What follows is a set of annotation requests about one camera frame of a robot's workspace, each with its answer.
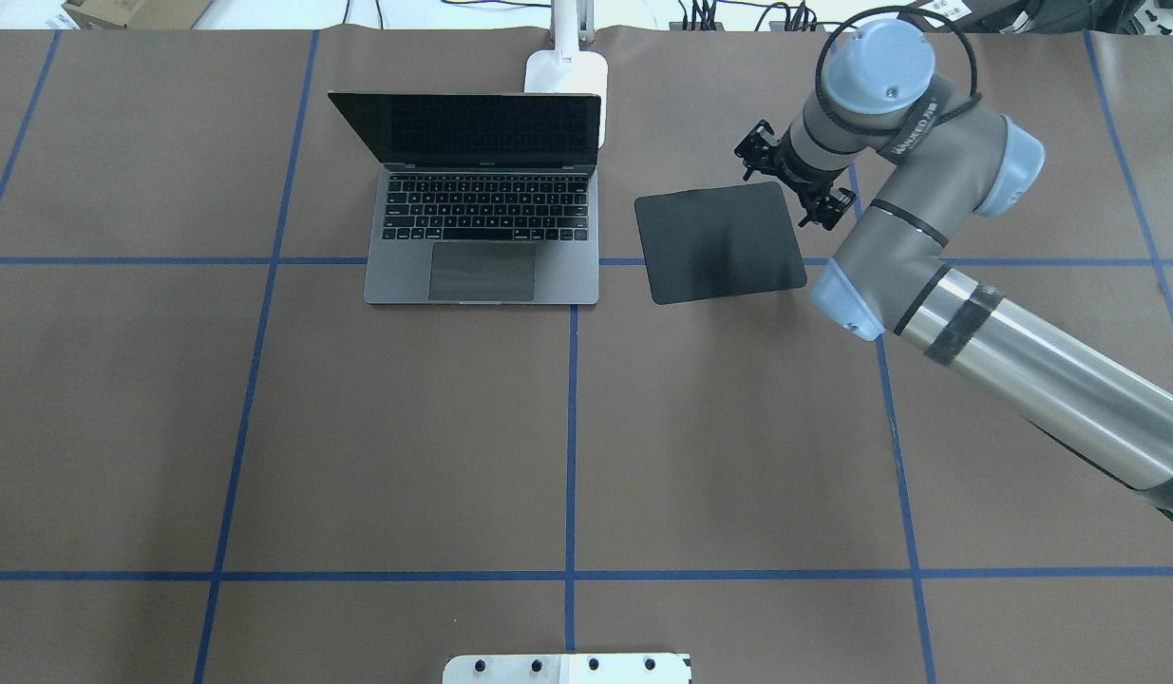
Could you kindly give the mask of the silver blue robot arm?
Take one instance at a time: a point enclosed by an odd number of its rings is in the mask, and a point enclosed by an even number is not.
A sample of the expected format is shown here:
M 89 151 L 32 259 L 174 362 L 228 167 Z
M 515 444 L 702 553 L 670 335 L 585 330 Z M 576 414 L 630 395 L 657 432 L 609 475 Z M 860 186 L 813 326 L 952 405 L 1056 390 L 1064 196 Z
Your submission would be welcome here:
M 856 195 L 838 178 L 865 151 L 893 172 L 811 289 L 813 307 L 862 339 L 899 336 L 1173 523 L 1173 394 L 942 258 L 964 221 L 1033 187 L 1046 151 L 937 72 L 925 9 L 850 16 L 818 53 L 811 96 L 782 136 L 759 122 L 735 147 L 748 174 L 789 187 L 804 222 L 833 229 Z

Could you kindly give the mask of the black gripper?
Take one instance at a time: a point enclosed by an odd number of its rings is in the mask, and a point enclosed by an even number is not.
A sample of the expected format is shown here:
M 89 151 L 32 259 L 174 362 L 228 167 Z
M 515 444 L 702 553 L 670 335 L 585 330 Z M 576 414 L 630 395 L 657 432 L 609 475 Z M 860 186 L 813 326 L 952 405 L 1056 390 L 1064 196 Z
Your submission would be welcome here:
M 789 135 L 778 138 L 766 120 L 757 121 L 734 148 L 734 155 L 743 161 L 743 181 L 754 175 L 780 178 L 796 195 L 804 208 L 804 219 L 799 228 L 816 224 L 832 231 L 842 221 L 848 209 L 854 206 L 857 194 L 842 187 L 833 187 L 834 181 L 846 172 L 847 165 L 820 168 L 805 161 L 793 145 Z

